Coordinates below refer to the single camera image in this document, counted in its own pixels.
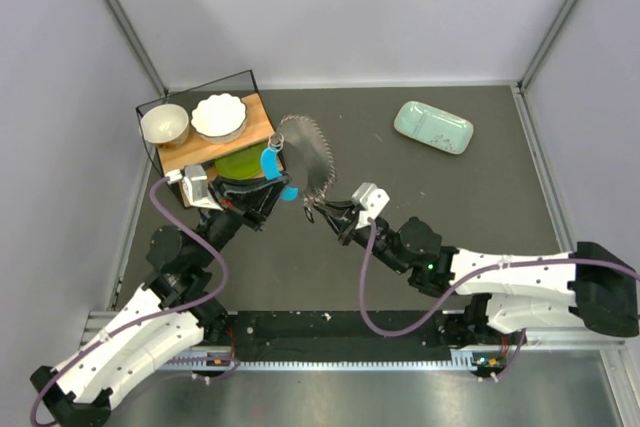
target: white wall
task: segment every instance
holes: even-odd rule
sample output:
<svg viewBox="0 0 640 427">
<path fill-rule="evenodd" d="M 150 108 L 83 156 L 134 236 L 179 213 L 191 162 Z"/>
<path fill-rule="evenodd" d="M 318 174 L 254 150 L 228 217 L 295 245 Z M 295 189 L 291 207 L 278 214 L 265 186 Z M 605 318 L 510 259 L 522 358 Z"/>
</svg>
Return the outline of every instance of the white wall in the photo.
<svg viewBox="0 0 640 427">
<path fill-rule="evenodd" d="M 0 424 L 24 426 L 31 373 L 106 306 L 143 160 L 133 109 L 155 94 L 102 0 L 0 12 Z"/>
<path fill-rule="evenodd" d="M 581 0 L 529 93 L 576 237 L 638 271 L 639 39 L 640 1 Z"/>
<path fill-rule="evenodd" d="M 519 80 L 563 0 L 121 0 L 165 84 Z"/>
</svg>

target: blue handle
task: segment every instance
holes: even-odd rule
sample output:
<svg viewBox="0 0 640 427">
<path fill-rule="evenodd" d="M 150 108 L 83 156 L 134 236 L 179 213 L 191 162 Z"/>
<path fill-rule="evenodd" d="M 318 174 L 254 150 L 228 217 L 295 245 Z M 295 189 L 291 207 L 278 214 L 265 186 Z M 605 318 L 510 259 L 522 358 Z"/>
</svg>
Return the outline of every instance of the blue handle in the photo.
<svg viewBox="0 0 640 427">
<path fill-rule="evenodd" d="M 278 169 L 278 153 L 275 150 L 271 150 L 269 147 L 262 151 L 260 156 L 260 166 L 264 172 L 264 176 L 267 180 L 277 179 L 282 177 L 280 170 Z M 288 185 L 282 191 L 280 198 L 290 202 L 298 197 L 297 187 L 289 187 Z"/>
</svg>

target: white bowl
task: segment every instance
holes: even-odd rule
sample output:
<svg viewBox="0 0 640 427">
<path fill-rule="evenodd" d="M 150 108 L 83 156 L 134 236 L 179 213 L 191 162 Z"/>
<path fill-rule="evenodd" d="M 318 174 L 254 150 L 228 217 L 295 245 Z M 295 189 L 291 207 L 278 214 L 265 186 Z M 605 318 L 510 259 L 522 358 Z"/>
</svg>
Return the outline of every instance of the white bowl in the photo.
<svg viewBox="0 0 640 427">
<path fill-rule="evenodd" d="M 142 136 L 156 147 L 178 147 L 189 136 L 189 114 L 176 104 L 162 104 L 140 121 Z"/>
<path fill-rule="evenodd" d="M 230 94 L 212 95 L 198 103 L 191 125 L 198 135 L 212 144 L 231 142 L 247 126 L 247 106 Z"/>
</svg>

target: green object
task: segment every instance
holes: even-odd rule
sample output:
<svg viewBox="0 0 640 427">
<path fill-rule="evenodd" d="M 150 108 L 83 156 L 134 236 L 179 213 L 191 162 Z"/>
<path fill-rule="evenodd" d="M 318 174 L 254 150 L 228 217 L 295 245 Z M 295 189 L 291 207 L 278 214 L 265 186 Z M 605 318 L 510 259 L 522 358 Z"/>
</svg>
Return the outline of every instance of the green object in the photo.
<svg viewBox="0 0 640 427">
<path fill-rule="evenodd" d="M 262 171 L 260 155 L 266 148 L 267 143 L 261 142 L 216 159 L 214 165 L 222 177 L 235 180 L 252 179 Z"/>
<path fill-rule="evenodd" d="M 450 154 L 461 154 L 473 135 L 473 124 L 421 102 L 407 102 L 394 122 L 401 134 Z"/>
</svg>

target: robotic arm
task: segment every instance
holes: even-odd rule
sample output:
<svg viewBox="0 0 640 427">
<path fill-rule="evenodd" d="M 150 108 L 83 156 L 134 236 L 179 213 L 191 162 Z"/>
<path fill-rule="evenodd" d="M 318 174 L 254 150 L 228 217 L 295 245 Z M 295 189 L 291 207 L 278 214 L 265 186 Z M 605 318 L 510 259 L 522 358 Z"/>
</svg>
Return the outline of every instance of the robotic arm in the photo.
<svg viewBox="0 0 640 427">
<path fill-rule="evenodd" d="M 260 230 L 290 182 L 284 174 L 273 180 L 217 178 L 208 184 L 198 168 L 185 174 L 190 200 L 201 207 L 196 232 L 216 250 L 223 249 L 243 226 Z M 392 230 L 379 216 L 388 202 L 384 190 L 365 183 L 348 201 L 314 204 L 313 210 L 306 211 L 311 221 L 313 212 L 322 216 L 344 245 L 355 241 L 366 247 L 370 222 L 374 221 L 377 235 L 373 255 L 398 274 L 410 272 L 409 285 L 430 296 L 441 296 L 464 275 L 492 263 L 579 257 L 623 264 L 590 242 L 580 243 L 576 252 L 546 257 L 496 256 L 442 246 L 442 237 L 417 217 L 410 218 L 397 231 Z M 216 299 L 142 322 L 109 338 L 109 332 L 132 320 L 205 294 L 211 278 L 205 268 L 212 256 L 177 227 L 164 226 L 154 233 L 147 260 L 153 272 L 89 343 L 102 345 L 45 393 L 45 405 L 63 427 L 104 425 L 111 411 L 136 385 L 190 347 L 206 345 L 209 352 L 229 352 L 230 339 L 225 331 L 233 319 Z M 456 293 L 472 295 L 472 301 L 463 316 L 448 318 L 443 314 L 440 318 L 439 331 L 446 345 L 493 343 L 503 334 L 543 326 L 586 325 L 607 335 L 638 335 L 635 282 L 606 269 L 575 263 L 553 268 L 506 268 L 479 275 Z M 75 357 L 53 368 L 38 369 L 31 377 L 35 388 L 42 391 Z"/>
</svg>

